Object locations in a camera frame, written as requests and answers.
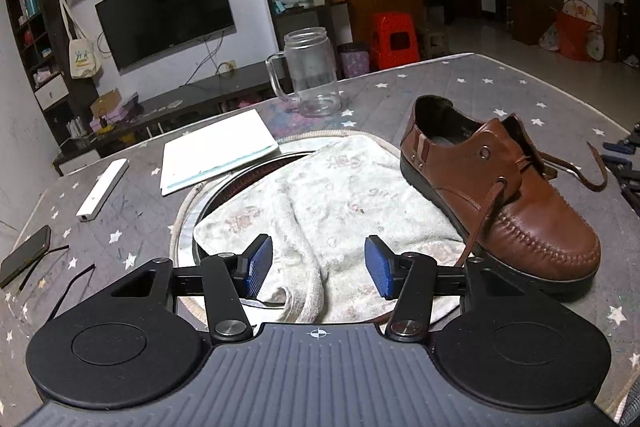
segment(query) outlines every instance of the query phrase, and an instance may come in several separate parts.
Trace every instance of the shoe sole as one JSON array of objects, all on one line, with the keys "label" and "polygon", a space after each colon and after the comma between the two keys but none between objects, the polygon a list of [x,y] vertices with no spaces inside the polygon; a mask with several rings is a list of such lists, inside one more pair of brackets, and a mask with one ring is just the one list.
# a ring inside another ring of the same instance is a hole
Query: shoe sole
[{"label": "shoe sole", "polygon": [[[431,203],[435,204],[435,206],[437,206],[442,211],[442,213],[447,216],[447,219],[449,219],[453,227],[460,234],[463,241],[466,241],[469,233],[466,231],[465,226],[460,222],[456,214],[453,213],[453,210],[449,208],[449,205],[445,203],[445,201],[440,197],[436,190],[431,187],[429,182],[427,182],[427,180],[422,177],[420,172],[418,172],[414,168],[414,166],[412,166],[402,155],[400,156],[400,171],[402,172],[402,176],[404,177],[404,179],[412,187],[416,188],[418,192],[420,192],[420,194],[430,200]],[[508,264],[505,264],[497,257],[494,257],[488,250],[481,247],[478,243],[474,245],[474,247],[472,248],[472,252],[476,257],[490,259],[511,275],[514,275],[520,279],[524,279],[538,288],[540,291],[551,295],[580,293],[585,289],[588,289],[588,287],[591,285],[591,280],[593,280],[593,277],[597,271],[596,269],[593,273],[589,274],[586,277],[583,277],[582,279],[572,279],[566,281],[542,279],[542,277],[530,275],[512,266],[509,266]]]}]

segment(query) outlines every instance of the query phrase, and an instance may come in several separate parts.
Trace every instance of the shoelace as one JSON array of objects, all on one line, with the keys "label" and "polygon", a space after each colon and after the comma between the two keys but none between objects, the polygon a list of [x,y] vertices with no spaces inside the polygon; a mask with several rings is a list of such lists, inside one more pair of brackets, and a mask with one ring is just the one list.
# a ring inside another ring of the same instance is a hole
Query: shoelace
[{"label": "shoelace", "polygon": [[[555,156],[551,156],[550,154],[547,154],[544,152],[539,152],[539,154],[540,154],[540,157],[545,162],[557,165],[561,168],[571,171],[573,174],[577,176],[577,178],[580,180],[582,185],[587,187],[589,190],[592,190],[593,192],[600,192],[601,190],[604,190],[604,188],[607,186],[607,181],[608,181],[607,171],[602,161],[602,158],[600,158],[600,155],[598,154],[598,151],[596,150],[596,148],[593,147],[588,142],[587,142],[587,145],[589,146],[589,149],[591,149],[591,154],[596,160],[596,163],[600,168],[600,172],[602,173],[602,177],[604,178],[604,181],[601,184],[595,184],[589,181],[580,172],[580,169],[576,168],[571,163],[562,160],[561,158],[556,158]],[[523,156],[522,158],[516,161],[516,165],[518,166],[518,170],[520,172],[524,172],[525,169],[527,169],[530,165],[532,165],[532,163],[533,163],[533,158],[531,158],[530,156]],[[558,171],[556,171],[554,168],[545,166],[545,178],[547,180],[554,179],[557,176],[558,176]],[[456,261],[455,266],[463,266],[463,264],[465,264],[466,258],[469,257],[469,254],[471,254],[471,251],[473,250],[473,247],[476,244],[476,241],[478,240],[478,234],[487,225],[487,219],[494,215],[494,211],[496,208],[496,204],[498,203],[498,199],[500,198],[500,196],[502,195],[506,187],[507,187],[507,180],[503,177],[499,177],[487,192],[487,195],[485,196],[484,201],[480,206],[478,221],[476,222],[476,225],[471,231],[471,233],[469,234],[469,236],[466,238],[465,250],[462,251],[462,254],[460,255],[458,261]]]}]

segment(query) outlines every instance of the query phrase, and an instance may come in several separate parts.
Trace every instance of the glass mug handle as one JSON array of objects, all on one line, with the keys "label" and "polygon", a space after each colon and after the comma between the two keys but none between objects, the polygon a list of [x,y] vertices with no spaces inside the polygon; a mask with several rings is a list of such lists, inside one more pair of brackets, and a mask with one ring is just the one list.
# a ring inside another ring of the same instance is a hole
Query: glass mug handle
[{"label": "glass mug handle", "polygon": [[277,95],[277,97],[285,102],[296,103],[297,99],[294,96],[290,96],[284,92],[280,82],[278,81],[278,74],[276,73],[276,68],[273,66],[273,61],[276,58],[283,59],[284,52],[278,52],[273,55],[270,55],[264,63],[267,65],[267,71],[269,73],[269,78],[271,80],[271,87],[273,92]]}]

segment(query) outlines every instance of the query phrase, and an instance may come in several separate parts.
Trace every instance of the round pad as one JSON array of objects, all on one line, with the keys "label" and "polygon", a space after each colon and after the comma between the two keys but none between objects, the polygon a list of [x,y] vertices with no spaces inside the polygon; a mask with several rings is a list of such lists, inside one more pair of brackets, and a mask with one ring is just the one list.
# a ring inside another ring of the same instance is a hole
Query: round pad
[{"label": "round pad", "polygon": [[526,410],[594,399],[610,362],[600,331],[561,305],[483,304],[440,331],[435,353],[445,376],[463,391]]},{"label": "round pad", "polygon": [[198,332],[145,298],[83,304],[46,324],[28,347],[27,369],[50,399],[81,409],[132,407],[175,390],[200,362]]}]

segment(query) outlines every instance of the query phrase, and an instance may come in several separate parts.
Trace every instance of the white paper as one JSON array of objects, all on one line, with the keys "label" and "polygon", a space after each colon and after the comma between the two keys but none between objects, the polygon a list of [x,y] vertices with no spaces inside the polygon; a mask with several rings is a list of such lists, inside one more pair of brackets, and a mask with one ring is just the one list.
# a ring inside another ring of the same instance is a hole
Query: white paper
[{"label": "white paper", "polygon": [[237,169],[277,148],[255,109],[212,123],[165,144],[162,195]]}]

